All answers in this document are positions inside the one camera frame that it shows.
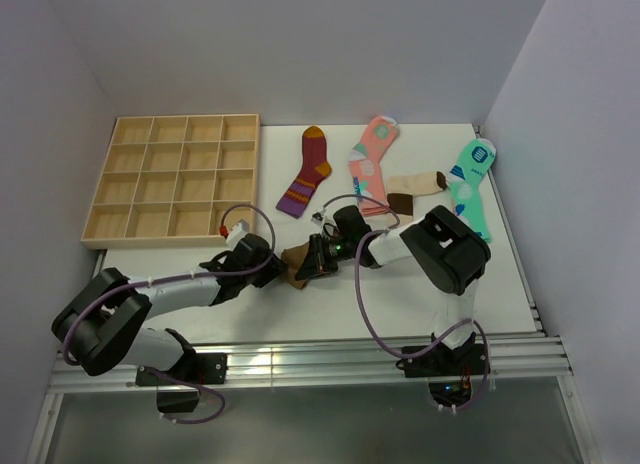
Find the pink patterned sock pair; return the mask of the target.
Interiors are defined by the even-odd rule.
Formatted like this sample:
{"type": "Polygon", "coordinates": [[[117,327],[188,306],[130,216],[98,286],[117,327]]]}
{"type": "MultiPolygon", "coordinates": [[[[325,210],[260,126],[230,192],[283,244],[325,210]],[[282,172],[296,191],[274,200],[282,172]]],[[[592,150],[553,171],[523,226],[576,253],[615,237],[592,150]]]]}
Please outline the pink patterned sock pair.
{"type": "Polygon", "coordinates": [[[387,206],[381,160],[398,137],[397,122],[386,116],[374,118],[366,127],[348,157],[354,193],[364,216],[385,213],[387,206]]]}

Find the mint green patterned sock pair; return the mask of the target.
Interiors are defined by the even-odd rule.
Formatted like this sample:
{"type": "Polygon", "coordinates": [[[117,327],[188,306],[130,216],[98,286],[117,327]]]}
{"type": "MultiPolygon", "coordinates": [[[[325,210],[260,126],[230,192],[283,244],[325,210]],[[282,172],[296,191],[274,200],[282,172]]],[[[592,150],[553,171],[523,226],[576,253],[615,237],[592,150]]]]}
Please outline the mint green patterned sock pair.
{"type": "Polygon", "coordinates": [[[488,139],[473,139],[461,150],[446,178],[454,214],[486,242],[491,241],[491,234],[479,187],[495,158],[496,149],[488,139]]]}

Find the tan brown ribbed sock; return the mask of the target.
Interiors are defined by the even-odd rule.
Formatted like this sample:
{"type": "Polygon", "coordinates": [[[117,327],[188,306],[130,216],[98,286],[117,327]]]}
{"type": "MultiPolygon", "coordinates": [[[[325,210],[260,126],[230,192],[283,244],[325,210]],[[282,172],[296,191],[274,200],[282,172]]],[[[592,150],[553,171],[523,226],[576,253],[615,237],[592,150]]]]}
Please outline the tan brown ribbed sock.
{"type": "Polygon", "coordinates": [[[305,258],[309,252],[309,243],[301,244],[292,248],[284,249],[281,252],[280,259],[287,265],[287,271],[283,274],[286,282],[295,289],[304,289],[309,280],[298,280],[297,272],[302,267],[305,258]]]}

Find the wooden compartment tray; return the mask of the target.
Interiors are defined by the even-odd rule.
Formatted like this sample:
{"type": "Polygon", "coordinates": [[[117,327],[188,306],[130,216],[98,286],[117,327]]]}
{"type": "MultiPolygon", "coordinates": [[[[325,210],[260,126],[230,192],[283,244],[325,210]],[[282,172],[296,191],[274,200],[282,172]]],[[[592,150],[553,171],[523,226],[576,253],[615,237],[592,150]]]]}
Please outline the wooden compartment tray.
{"type": "Polygon", "coordinates": [[[256,114],[120,117],[82,233],[90,249],[218,246],[256,222],[256,114]]]}

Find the aluminium rail frame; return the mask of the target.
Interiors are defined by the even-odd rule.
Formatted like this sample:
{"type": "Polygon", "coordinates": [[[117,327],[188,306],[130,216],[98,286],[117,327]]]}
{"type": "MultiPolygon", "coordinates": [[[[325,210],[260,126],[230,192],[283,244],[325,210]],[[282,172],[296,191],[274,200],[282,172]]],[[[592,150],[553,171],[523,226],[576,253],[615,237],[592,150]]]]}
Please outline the aluminium rail frame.
{"type": "Polygon", "coordinates": [[[597,463],[562,340],[549,334],[514,244],[496,240],[477,314],[497,387],[458,415],[432,406],[369,337],[353,273],[296,291],[247,290],[153,319],[223,352],[225,415],[163,422],[155,393],[119,367],[97,378],[54,363],[31,463],[597,463]]]}

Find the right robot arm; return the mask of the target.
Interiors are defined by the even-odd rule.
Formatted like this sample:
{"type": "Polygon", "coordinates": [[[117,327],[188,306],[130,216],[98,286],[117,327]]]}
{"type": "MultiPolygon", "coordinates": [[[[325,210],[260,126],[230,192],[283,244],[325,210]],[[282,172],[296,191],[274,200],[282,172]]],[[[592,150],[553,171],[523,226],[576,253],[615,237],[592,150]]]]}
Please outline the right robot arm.
{"type": "Polygon", "coordinates": [[[452,374],[468,358],[464,347],[474,337],[473,311],[479,279],[491,259],[487,243],[442,205],[421,219],[374,232],[355,205],[334,213],[331,234],[313,234],[295,273],[297,281],[334,274],[352,260],[377,269],[412,258],[440,292],[441,311],[433,333],[435,367],[452,374]]]}

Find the cream brown striped sock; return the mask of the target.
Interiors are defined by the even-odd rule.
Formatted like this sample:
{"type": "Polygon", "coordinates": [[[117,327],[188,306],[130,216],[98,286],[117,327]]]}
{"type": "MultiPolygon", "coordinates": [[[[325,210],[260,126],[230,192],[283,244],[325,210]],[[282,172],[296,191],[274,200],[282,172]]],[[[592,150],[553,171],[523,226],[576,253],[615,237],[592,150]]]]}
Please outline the cream brown striped sock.
{"type": "Polygon", "coordinates": [[[413,200],[416,197],[433,195],[446,189],[446,178],[440,171],[391,176],[385,184],[389,208],[398,215],[408,217],[413,215],[413,200]]]}

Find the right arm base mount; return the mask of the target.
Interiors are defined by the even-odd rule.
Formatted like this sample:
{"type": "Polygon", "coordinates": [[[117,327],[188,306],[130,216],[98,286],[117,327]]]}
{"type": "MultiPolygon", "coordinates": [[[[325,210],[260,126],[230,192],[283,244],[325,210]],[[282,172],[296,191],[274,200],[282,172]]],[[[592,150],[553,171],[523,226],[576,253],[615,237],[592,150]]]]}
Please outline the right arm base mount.
{"type": "Polygon", "coordinates": [[[400,359],[395,364],[406,378],[483,376],[491,370],[482,344],[464,345],[455,350],[439,344],[430,353],[412,359],[400,359]]]}

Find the maroon purple striped sock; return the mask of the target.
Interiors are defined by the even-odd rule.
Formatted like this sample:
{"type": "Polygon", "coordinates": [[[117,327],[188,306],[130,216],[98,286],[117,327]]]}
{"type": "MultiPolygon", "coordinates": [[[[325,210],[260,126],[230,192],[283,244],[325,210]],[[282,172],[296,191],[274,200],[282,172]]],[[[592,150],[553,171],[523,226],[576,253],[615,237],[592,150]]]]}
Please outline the maroon purple striped sock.
{"type": "Polygon", "coordinates": [[[319,185],[331,172],[325,134],[319,127],[310,126],[302,134],[301,168],[279,199],[276,209],[290,217],[300,218],[319,185]]]}

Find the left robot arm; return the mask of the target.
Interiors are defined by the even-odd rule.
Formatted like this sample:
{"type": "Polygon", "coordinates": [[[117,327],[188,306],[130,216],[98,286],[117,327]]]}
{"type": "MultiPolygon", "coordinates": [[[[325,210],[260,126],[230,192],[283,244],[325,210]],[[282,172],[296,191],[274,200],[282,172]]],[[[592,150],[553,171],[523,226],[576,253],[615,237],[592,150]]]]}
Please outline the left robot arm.
{"type": "Polygon", "coordinates": [[[270,284],[288,269],[255,234],[231,238],[228,245],[175,276],[134,279],[115,267],[100,271],[51,325],[68,363],[90,376],[128,364],[172,383],[200,382],[206,372],[193,345],[174,329],[153,329],[145,323],[177,310],[225,303],[248,286],[270,284]]]}

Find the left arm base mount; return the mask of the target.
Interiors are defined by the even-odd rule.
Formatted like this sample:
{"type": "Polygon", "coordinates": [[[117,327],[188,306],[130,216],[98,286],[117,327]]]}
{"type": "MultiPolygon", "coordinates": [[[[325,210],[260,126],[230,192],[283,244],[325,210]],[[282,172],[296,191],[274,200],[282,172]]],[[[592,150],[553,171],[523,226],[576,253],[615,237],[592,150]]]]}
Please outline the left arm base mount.
{"type": "Polygon", "coordinates": [[[181,418],[195,411],[205,397],[214,397],[209,385],[225,382],[227,364],[226,353],[196,353],[167,371],[140,366],[135,385],[155,388],[158,411],[181,418]]]}

